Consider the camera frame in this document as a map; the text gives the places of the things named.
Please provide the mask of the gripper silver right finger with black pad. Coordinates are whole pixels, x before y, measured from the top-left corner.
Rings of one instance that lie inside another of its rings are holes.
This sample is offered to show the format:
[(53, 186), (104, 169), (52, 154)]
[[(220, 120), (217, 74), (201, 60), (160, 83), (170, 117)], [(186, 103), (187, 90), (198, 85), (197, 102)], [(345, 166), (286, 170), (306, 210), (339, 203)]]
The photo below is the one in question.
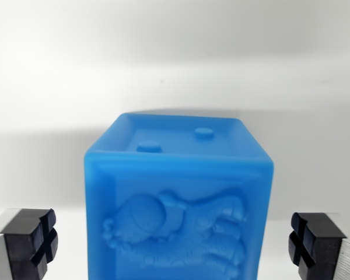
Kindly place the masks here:
[(350, 279), (350, 216), (295, 212), (291, 227), (289, 256), (301, 279)]

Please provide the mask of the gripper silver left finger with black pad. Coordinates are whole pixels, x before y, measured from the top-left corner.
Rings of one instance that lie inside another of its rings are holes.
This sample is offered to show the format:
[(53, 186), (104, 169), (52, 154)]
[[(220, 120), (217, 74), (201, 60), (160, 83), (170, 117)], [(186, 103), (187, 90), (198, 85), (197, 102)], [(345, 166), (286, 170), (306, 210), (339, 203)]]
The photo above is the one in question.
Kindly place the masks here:
[(9, 208), (0, 215), (0, 279), (43, 279), (55, 258), (53, 209)]

